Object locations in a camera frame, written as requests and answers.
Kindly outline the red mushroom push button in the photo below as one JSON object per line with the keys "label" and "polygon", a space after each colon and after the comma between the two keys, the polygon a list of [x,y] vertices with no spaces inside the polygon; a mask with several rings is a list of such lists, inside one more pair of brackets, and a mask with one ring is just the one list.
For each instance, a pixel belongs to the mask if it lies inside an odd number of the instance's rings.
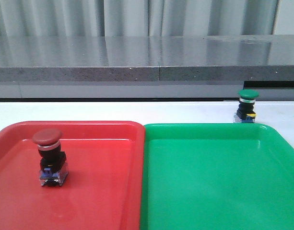
{"label": "red mushroom push button", "polygon": [[41,186],[62,186],[69,174],[66,153],[61,150],[61,137],[62,132],[56,128],[42,129],[32,137],[41,156]]}

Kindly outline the grey stone counter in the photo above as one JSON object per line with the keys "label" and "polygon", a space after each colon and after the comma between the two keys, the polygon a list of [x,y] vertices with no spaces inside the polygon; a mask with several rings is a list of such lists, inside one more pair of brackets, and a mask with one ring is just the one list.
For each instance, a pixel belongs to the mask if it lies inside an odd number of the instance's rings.
{"label": "grey stone counter", "polygon": [[294,101],[294,35],[0,36],[0,100]]}

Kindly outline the green plastic tray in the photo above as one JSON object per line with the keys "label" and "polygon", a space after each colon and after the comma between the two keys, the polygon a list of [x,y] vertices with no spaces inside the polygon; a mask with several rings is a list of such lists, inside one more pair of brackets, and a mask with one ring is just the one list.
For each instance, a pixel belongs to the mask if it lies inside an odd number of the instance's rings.
{"label": "green plastic tray", "polygon": [[142,230],[294,230],[294,149],[262,124],[149,124]]}

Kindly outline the red plastic tray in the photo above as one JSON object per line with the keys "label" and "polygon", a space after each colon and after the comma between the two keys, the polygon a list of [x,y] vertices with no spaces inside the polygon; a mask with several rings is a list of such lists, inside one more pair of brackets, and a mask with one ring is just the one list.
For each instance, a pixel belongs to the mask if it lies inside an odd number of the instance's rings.
{"label": "red plastic tray", "polygon": [[[32,136],[62,131],[69,174],[41,186]],[[145,128],[131,121],[29,121],[0,131],[0,230],[137,230]]]}

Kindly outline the green mushroom push button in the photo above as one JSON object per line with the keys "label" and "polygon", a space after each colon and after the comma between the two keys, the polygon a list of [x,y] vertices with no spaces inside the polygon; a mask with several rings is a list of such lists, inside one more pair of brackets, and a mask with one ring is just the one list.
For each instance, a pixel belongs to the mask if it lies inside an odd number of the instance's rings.
{"label": "green mushroom push button", "polygon": [[234,123],[254,123],[256,113],[254,112],[254,104],[259,93],[251,89],[243,89],[238,92],[239,105],[234,114]]}

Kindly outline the grey curtain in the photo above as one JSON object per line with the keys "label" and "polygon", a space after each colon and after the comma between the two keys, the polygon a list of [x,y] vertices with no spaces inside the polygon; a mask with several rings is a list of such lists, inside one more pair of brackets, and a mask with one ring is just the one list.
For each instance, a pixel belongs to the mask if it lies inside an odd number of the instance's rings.
{"label": "grey curtain", "polygon": [[0,36],[270,35],[276,0],[0,0]]}

